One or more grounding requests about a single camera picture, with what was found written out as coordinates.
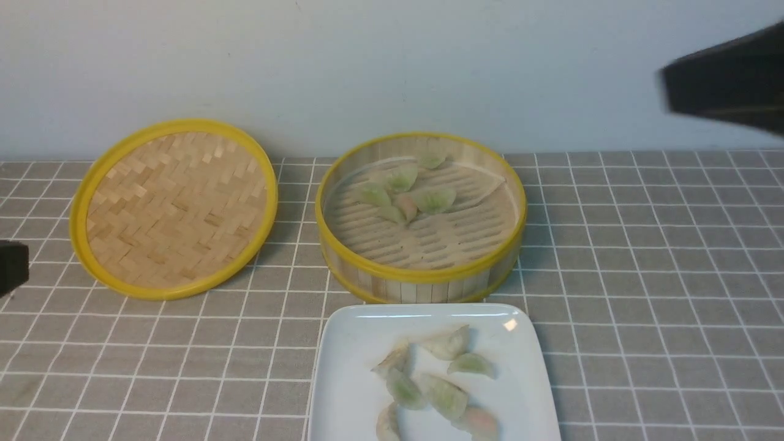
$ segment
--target white ceramic plate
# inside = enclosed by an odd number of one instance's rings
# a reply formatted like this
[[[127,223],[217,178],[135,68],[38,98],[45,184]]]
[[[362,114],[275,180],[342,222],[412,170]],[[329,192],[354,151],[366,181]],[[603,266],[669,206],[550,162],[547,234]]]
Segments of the white ceramic plate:
[[[309,441],[373,441],[376,418],[392,403],[370,370],[401,337],[471,326],[470,350],[495,364],[496,379],[476,374],[446,376],[448,362],[412,347],[412,377],[439,374],[464,388],[498,418],[503,441],[560,441],[550,380],[531,320],[505,304],[384,304],[342,308],[327,321],[316,364]],[[432,407],[401,410],[405,441],[470,441]]]

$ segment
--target bamboo steamer lid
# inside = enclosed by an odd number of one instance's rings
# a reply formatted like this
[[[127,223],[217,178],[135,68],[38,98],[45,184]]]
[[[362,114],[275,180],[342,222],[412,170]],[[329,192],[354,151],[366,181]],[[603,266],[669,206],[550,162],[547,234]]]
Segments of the bamboo steamer lid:
[[[87,173],[71,209],[85,269],[147,300],[201,293],[256,255],[278,205],[264,150],[201,119],[164,122],[114,146]]]

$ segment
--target grid pattern tablecloth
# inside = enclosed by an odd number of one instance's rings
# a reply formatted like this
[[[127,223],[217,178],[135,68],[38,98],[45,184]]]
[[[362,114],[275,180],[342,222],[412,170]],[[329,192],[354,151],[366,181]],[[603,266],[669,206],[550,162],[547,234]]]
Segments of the grid pattern tablecloth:
[[[530,211],[489,300],[531,316],[564,440],[784,439],[784,151],[506,158]],[[75,260],[67,209],[88,163],[0,163],[0,238],[33,257],[0,300],[0,440],[305,439],[321,330],[358,302],[318,248],[331,161],[276,161],[259,256],[167,303]]]

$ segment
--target white wall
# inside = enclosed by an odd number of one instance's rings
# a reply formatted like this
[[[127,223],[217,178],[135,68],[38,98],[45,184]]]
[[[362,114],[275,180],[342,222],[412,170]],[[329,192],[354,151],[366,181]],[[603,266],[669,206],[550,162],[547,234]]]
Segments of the white wall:
[[[168,118],[271,155],[426,129],[501,152],[781,145],[668,115],[656,71],[783,0],[5,0],[0,160],[92,159]]]

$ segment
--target translucent dumpling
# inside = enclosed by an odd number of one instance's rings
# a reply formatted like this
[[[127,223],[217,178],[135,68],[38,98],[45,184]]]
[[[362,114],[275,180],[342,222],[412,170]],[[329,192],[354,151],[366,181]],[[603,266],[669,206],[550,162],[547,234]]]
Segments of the translucent dumpling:
[[[409,220],[406,219],[405,214],[403,211],[397,208],[396,206],[380,206],[378,208],[379,216],[383,217],[388,221],[393,221],[395,224],[398,225],[408,225]]]
[[[427,407],[427,401],[422,396],[419,386],[400,370],[390,368],[387,371],[387,391],[400,407],[411,410],[422,410]]]
[[[419,211],[426,214],[439,214],[452,208],[457,198],[454,188],[423,188],[412,194]]]
[[[424,151],[416,157],[420,166],[432,170],[438,168],[446,160],[446,153],[443,151]]]
[[[419,169],[416,165],[399,166],[387,174],[387,188],[393,193],[408,191],[416,182]]]
[[[376,421],[376,438],[379,441],[400,441],[400,429],[397,425],[397,404],[392,403],[379,414]]]
[[[444,418],[457,421],[468,406],[468,394],[443,378],[422,374],[419,381],[427,402]]]
[[[492,364],[483,356],[478,354],[466,353],[458,356],[455,361],[449,363],[447,374],[455,372],[467,372],[470,374],[486,375],[495,378],[495,371]]]
[[[375,374],[378,374],[379,377],[383,378],[384,380],[387,379],[387,375],[390,369],[396,369],[402,372],[403,374],[408,373],[408,361],[410,360],[411,351],[409,349],[408,341],[407,340],[400,340],[398,341],[387,357],[379,364],[377,364],[371,371]]]
[[[498,441],[498,421],[487,410],[470,406],[452,425],[471,434],[473,441]]]
[[[416,214],[419,212],[419,209],[416,208],[414,198],[412,198],[409,193],[395,196],[393,205],[400,209],[407,222],[413,221],[414,217],[416,217]]]
[[[433,335],[420,341],[420,345],[437,359],[452,361],[465,354],[469,343],[469,327],[461,326],[451,333]]]
[[[356,190],[356,198],[359,202],[374,206],[390,206],[390,199],[387,190],[377,182],[365,182]]]

